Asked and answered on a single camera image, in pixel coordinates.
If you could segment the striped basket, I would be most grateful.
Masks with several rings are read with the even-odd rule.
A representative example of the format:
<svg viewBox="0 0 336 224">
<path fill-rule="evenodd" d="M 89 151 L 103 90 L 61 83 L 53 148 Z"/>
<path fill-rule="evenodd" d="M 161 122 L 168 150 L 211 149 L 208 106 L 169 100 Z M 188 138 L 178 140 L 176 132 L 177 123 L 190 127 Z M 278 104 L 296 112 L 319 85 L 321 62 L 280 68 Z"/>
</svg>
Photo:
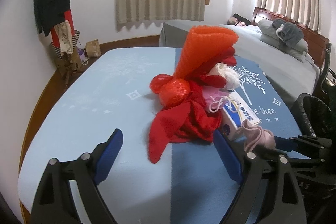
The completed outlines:
<svg viewBox="0 0 336 224">
<path fill-rule="evenodd" d="M 72 45 L 73 47 L 77 46 L 79 40 L 80 32 L 78 30 L 74 30 L 74 35 L 72 36 Z"/>
</svg>

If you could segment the white tissue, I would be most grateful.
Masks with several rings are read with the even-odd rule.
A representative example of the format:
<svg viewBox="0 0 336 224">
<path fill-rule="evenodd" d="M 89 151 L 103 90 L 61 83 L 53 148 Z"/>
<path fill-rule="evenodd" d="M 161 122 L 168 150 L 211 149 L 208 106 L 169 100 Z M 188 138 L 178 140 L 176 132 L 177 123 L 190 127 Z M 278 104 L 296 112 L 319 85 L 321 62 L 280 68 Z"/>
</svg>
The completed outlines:
<svg viewBox="0 0 336 224">
<path fill-rule="evenodd" d="M 217 63 L 207 77 L 214 81 L 212 86 L 224 90 L 234 90 L 240 85 L 239 74 L 225 63 Z"/>
</svg>

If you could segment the wooden headboard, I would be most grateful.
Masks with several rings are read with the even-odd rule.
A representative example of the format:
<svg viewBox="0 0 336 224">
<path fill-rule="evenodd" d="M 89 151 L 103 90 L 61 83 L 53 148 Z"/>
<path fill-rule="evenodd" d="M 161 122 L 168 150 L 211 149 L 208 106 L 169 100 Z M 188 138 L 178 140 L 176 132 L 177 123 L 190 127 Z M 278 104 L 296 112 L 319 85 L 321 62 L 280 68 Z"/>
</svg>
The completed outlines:
<svg viewBox="0 0 336 224">
<path fill-rule="evenodd" d="M 252 14 L 251 24 L 256 26 L 259 24 L 259 21 L 262 19 L 268 19 L 271 21 L 275 19 L 283 19 L 286 22 L 291 22 L 291 23 L 296 24 L 298 28 L 300 28 L 304 34 L 303 39 L 308 44 L 309 54 L 313 58 L 315 64 L 319 68 L 322 68 L 325 62 L 326 47 L 327 47 L 327 44 L 330 42 L 328 38 L 325 38 L 324 36 L 318 34 L 316 31 L 312 31 L 308 27 L 302 24 L 299 24 L 292 19 L 289 19 L 283 15 L 276 14 L 275 12 L 271 12 L 271 11 L 268 11 L 266 9 L 262 9 L 256 6 Z"/>
</svg>

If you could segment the white medicine box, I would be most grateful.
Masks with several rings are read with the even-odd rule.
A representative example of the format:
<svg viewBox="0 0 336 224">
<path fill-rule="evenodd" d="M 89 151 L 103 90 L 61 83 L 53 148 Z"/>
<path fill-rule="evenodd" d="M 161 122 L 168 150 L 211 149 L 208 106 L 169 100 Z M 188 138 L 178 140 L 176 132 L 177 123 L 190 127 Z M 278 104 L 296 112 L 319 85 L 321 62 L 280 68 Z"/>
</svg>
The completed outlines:
<svg viewBox="0 0 336 224">
<path fill-rule="evenodd" d="M 238 130 L 244 120 L 255 126 L 260 123 L 260 119 L 238 92 L 232 92 L 229 99 L 222 108 L 222 129 L 230 140 L 236 140 L 243 136 Z"/>
</svg>

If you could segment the blue tree-print tablecloth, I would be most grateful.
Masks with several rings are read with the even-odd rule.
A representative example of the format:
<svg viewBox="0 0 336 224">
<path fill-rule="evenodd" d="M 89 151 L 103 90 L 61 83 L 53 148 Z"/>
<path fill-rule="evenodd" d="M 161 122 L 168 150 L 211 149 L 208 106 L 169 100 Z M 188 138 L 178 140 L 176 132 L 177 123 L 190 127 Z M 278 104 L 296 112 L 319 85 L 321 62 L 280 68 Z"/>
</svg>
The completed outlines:
<svg viewBox="0 0 336 224">
<path fill-rule="evenodd" d="M 99 191 L 118 223 L 219 223 L 238 185 L 215 149 L 200 141 L 169 144 L 152 164 L 150 125 L 161 105 L 152 78 L 172 74 L 179 51 L 143 47 L 103 54 L 64 93 L 35 135 L 18 179 L 19 198 L 31 209 L 50 159 L 77 159 L 115 129 L 123 145 Z"/>
</svg>

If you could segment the beige tote bag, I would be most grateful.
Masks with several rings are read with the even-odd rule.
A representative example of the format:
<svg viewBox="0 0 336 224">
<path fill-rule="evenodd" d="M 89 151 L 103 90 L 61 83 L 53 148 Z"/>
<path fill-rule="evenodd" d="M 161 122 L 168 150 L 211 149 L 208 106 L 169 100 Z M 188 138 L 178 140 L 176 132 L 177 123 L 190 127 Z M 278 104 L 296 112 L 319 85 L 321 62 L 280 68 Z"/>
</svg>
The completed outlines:
<svg viewBox="0 0 336 224">
<path fill-rule="evenodd" d="M 59 40 L 59 48 L 61 56 L 64 53 L 70 55 L 74 52 L 72 45 L 72 28 L 68 20 L 54 26 L 54 31 Z"/>
</svg>

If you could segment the red glove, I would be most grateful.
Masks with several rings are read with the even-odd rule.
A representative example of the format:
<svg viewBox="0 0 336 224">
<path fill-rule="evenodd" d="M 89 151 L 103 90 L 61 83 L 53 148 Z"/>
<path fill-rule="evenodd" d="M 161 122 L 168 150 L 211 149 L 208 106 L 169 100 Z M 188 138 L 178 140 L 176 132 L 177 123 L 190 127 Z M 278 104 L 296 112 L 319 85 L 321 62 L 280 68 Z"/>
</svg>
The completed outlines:
<svg viewBox="0 0 336 224">
<path fill-rule="evenodd" d="M 236 65 L 234 53 L 234 48 L 230 47 L 185 76 L 178 73 L 174 76 L 160 74 L 152 79 L 150 88 L 155 94 L 159 94 L 174 81 L 185 86 L 186 91 L 184 94 L 179 93 L 177 102 L 165 104 L 155 116 L 149 132 L 150 162 L 157 163 L 169 143 L 186 143 L 197 139 L 210 143 L 213 141 L 213 132 L 221 125 L 222 115 L 206 111 L 203 88 L 218 88 L 227 80 L 206 74 L 221 61 L 225 65 Z"/>
</svg>

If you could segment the brown paper bag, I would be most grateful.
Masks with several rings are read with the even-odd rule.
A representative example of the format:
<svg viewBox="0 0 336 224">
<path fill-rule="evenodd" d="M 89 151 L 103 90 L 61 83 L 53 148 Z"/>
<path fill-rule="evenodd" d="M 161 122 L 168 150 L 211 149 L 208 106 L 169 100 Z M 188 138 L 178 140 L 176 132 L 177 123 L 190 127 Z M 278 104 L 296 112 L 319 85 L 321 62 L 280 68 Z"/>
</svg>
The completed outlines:
<svg viewBox="0 0 336 224">
<path fill-rule="evenodd" d="M 100 49 L 100 43 L 99 40 L 92 40 L 86 43 L 85 45 L 85 51 L 87 54 L 87 57 L 89 58 L 96 58 L 101 56 L 101 49 Z"/>
</svg>

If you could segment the black bag beside bed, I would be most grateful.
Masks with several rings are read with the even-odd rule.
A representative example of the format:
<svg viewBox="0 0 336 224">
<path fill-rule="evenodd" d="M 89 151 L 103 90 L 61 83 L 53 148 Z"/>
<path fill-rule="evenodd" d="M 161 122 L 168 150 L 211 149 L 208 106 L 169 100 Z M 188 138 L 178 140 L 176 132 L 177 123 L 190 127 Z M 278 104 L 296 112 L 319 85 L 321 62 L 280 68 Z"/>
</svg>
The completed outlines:
<svg viewBox="0 0 336 224">
<path fill-rule="evenodd" d="M 249 26 L 251 25 L 251 21 L 238 15 L 238 14 L 233 14 L 228 20 L 227 20 L 228 25 L 234 25 L 234 26 Z"/>
</svg>

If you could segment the red plastic bag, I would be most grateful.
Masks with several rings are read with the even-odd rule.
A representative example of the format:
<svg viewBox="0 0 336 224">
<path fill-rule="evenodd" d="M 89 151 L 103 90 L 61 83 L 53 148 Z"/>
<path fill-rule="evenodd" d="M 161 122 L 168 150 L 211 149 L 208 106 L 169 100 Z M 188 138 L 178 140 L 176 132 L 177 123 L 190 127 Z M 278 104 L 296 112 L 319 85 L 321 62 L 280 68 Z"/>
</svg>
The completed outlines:
<svg viewBox="0 0 336 224">
<path fill-rule="evenodd" d="M 149 87 L 154 94 L 157 94 L 159 101 L 164 107 L 174 107 L 181 104 L 189 95 L 190 84 L 171 75 L 156 75 L 150 82 Z"/>
</svg>

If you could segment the black metal chair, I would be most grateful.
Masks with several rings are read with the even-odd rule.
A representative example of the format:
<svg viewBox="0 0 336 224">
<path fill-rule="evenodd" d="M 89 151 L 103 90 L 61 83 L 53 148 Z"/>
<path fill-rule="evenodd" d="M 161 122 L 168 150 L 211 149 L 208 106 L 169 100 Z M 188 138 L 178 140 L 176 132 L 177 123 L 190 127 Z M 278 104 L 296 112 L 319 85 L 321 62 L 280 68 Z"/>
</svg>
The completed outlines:
<svg viewBox="0 0 336 224">
<path fill-rule="evenodd" d="M 318 97 L 321 100 L 325 100 L 327 98 L 327 92 L 323 89 L 323 83 L 327 79 L 328 74 L 331 73 L 335 77 L 335 73 L 330 69 L 331 48 L 332 48 L 332 44 L 327 43 L 326 48 L 324 49 L 325 61 L 322 66 L 322 71 L 317 80 L 315 89 L 313 91 L 313 95 Z"/>
</svg>

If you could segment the red hanging bag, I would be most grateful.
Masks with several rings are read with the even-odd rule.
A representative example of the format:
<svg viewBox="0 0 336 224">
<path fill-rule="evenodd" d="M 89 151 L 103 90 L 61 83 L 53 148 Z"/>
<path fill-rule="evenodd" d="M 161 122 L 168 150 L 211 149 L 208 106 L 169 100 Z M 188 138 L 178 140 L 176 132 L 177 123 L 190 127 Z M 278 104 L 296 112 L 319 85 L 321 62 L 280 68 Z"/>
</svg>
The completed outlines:
<svg viewBox="0 0 336 224">
<path fill-rule="evenodd" d="M 74 51 L 72 36 L 75 34 L 75 28 L 71 10 L 64 13 L 64 18 L 64 22 L 51 29 L 52 42 L 56 48 L 60 48 L 61 53 L 72 53 Z"/>
</svg>

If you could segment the wooden coat rack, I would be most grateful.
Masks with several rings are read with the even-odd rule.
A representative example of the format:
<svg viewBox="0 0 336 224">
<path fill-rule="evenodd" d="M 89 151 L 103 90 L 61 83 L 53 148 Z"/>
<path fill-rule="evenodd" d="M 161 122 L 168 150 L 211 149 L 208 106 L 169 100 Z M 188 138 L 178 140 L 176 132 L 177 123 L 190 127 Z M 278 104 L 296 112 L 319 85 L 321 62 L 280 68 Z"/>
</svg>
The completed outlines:
<svg viewBox="0 0 336 224">
<path fill-rule="evenodd" d="M 64 55 L 61 56 L 60 51 L 57 50 L 54 45 L 52 44 L 53 49 L 57 53 L 57 56 L 60 56 L 62 58 L 62 61 L 55 60 L 56 66 L 59 69 L 59 72 L 61 73 L 62 78 L 65 81 L 65 90 L 68 89 L 70 86 L 71 79 L 74 78 L 75 75 L 82 74 L 83 71 L 80 70 L 81 67 L 81 61 L 80 56 L 77 52 L 78 48 L 77 46 L 73 48 L 73 53 L 68 55 L 64 53 Z"/>
</svg>

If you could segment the dark grey blanket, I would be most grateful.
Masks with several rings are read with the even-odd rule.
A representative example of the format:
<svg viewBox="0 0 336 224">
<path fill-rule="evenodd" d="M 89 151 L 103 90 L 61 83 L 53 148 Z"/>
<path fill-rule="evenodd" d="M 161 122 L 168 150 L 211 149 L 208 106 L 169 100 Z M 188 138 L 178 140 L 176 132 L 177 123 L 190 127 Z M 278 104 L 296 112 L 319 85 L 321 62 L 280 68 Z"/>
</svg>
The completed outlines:
<svg viewBox="0 0 336 224">
<path fill-rule="evenodd" d="M 302 30 L 294 23 L 286 22 L 283 19 L 275 19 L 272 27 L 276 31 L 277 37 L 288 47 L 293 48 L 304 38 Z"/>
</svg>

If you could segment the bed with grey sheet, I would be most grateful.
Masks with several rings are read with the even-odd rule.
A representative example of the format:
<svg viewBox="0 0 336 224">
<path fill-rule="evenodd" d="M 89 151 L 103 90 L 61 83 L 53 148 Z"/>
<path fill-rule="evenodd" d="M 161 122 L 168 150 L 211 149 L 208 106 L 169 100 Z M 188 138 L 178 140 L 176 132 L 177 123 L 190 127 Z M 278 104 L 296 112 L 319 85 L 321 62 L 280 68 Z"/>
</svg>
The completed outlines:
<svg viewBox="0 0 336 224">
<path fill-rule="evenodd" d="M 214 26 L 192 20 L 168 20 L 163 23 L 159 46 L 182 48 L 191 27 L 206 25 Z M 250 27 L 225 24 L 223 27 L 233 30 L 239 36 L 234 45 L 235 55 L 257 63 L 288 107 L 294 104 L 300 94 L 313 94 L 319 77 L 319 68 L 310 55 L 299 61 L 289 53 L 261 41 L 261 35 Z"/>
</svg>

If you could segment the folded grey duvet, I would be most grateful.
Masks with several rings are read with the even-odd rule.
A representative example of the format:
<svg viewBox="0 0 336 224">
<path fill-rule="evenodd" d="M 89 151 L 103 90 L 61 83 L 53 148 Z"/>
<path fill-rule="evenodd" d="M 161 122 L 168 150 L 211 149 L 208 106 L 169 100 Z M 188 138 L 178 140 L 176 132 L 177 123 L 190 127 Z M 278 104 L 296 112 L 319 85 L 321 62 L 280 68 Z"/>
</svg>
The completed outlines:
<svg viewBox="0 0 336 224">
<path fill-rule="evenodd" d="M 309 53 L 307 42 L 303 39 L 302 30 L 294 23 L 283 19 L 274 21 L 262 19 L 258 27 L 261 31 L 260 40 L 276 49 L 291 55 L 302 63 Z"/>
</svg>

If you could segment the orange foam net sleeve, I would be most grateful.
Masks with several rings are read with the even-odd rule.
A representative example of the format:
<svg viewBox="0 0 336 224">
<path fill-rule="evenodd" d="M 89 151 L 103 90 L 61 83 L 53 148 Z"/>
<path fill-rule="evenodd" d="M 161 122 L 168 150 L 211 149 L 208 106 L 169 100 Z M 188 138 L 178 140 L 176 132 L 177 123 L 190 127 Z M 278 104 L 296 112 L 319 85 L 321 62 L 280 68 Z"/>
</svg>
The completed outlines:
<svg viewBox="0 0 336 224">
<path fill-rule="evenodd" d="M 174 77 L 190 79 L 209 73 L 217 63 L 236 65 L 233 45 L 238 41 L 233 30 L 218 26 L 195 26 L 189 30 Z"/>
</svg>

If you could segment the black lined trash bin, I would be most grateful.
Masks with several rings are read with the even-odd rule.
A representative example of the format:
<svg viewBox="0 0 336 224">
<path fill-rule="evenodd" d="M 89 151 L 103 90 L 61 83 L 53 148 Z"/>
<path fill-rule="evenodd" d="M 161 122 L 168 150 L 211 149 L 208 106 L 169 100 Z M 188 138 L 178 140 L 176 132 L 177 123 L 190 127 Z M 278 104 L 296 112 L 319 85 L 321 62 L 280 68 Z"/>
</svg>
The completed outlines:
<svg viewBox="0 0 336 224">
<path fill-rule="evenodd" d="M 331 109 L 319 98 L 302 93 L 292 105 L 290 112 L 302 135 L 335 138 Z"/>
</svg>

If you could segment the pink drawstring pouch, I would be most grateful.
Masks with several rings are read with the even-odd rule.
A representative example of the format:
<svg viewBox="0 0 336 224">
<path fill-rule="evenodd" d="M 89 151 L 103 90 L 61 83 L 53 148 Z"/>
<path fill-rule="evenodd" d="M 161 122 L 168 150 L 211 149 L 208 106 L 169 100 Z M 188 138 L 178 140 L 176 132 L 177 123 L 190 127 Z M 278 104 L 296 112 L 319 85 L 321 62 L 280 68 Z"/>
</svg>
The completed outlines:
<svg viewBox="0 0 336 224">
<path fill-rule="evenodd" d="M 276 148 L 274 134 L 260 125 L 252 125 L 247 119 L 242 122 L 240 132 L 245 136 L 246 152 L 252 152 L 258 145 L 268 149 Z"/>
</svg>

